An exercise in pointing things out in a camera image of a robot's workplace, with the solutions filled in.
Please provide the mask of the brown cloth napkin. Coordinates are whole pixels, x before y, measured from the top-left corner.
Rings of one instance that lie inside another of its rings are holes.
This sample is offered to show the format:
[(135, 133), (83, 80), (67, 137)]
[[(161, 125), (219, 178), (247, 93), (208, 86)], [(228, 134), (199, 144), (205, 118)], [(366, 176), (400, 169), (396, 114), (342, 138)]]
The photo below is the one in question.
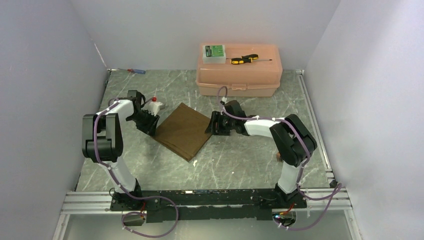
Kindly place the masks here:
[(180, 103), (157, 127), (153, 139), (189, 162), (211, 137), (205, 133), (209, 122), (210, 118)]

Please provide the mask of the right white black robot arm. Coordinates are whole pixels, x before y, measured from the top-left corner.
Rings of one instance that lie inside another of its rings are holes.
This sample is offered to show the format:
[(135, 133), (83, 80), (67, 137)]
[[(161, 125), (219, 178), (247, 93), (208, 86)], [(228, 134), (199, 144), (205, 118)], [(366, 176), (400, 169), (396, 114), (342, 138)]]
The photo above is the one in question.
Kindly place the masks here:
[(213, 111), (205, 133), (228, 136), (231, 131), (244, 136), (261, 136), (273, 139), (282, 162), (280, 178), (276, 183), (275, 200), (282, 207), (289, 207), (298, 195), (300, 173), (317, 142), (304, 123), (295, 114), (286, 117), (261, 117), (246, 115), (236, 100), (218, 102), (219, 111)]

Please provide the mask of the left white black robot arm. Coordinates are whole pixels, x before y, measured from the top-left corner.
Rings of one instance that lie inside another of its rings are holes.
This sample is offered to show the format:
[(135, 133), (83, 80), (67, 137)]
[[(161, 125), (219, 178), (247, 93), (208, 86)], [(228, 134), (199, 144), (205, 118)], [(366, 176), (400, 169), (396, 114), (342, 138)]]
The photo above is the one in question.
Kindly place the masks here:
[(153, 137), (164, 103), (156, 97), (146, 98), (137, 90), (126, 97), (109, 101), (97, 113), (86, 114), (82, 119), (82, 153), (105, 170), (114, 184), (114, 190), (124, 196), (124, 204), (131, 210), (139, 209), (144, 196), (138, 180), (130, 173), (123, 159), (124, 140), (121, 126), (134, 122), (137, 130)]

